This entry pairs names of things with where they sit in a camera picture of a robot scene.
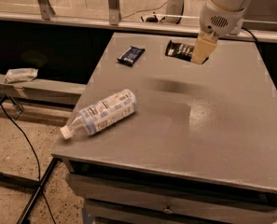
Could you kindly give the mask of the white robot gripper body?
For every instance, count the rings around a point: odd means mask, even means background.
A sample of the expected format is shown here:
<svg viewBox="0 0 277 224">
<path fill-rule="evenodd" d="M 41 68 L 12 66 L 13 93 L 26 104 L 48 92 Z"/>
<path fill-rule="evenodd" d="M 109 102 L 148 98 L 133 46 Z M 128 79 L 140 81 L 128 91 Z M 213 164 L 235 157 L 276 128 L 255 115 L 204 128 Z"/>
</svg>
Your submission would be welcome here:
<svg viewBox="0 0 277 224">
<path fill-rule="evenodd" d="M 242 18 L 243 9 L 221 7 L 213 0 L 206 0 L 200 14 L 200 28 L 206 34 L 223 37 L 231 33 Z"/>
</svg>

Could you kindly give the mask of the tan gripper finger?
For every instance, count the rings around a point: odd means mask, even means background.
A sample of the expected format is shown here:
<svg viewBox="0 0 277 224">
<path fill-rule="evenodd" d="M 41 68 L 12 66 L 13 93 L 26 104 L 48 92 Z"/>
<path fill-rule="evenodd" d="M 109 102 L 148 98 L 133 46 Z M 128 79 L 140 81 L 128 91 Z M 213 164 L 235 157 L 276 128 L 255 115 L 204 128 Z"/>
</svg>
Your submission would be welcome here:
<svg viewBox="0 0 277 224">
<path fill-rule="evenodd" d="M 203 64 L 215 50 L 217 40 L 215 35 L 198 35 L 191 61 L 196 64 Z"/>
</svg>

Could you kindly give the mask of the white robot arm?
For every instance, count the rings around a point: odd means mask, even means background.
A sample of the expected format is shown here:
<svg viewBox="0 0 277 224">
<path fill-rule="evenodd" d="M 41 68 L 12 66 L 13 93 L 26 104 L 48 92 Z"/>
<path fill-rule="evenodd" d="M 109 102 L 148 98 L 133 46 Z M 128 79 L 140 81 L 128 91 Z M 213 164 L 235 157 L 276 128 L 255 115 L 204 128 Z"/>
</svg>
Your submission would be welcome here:
<svg viewBox="0 0 277 224">
<path fill-rule="evenodd" d="M 252 0 L 205 0 L 191 61 L 202 64 L 213 53 L 219 37 L 232 33 L 242 22 Z"/>
</svg>

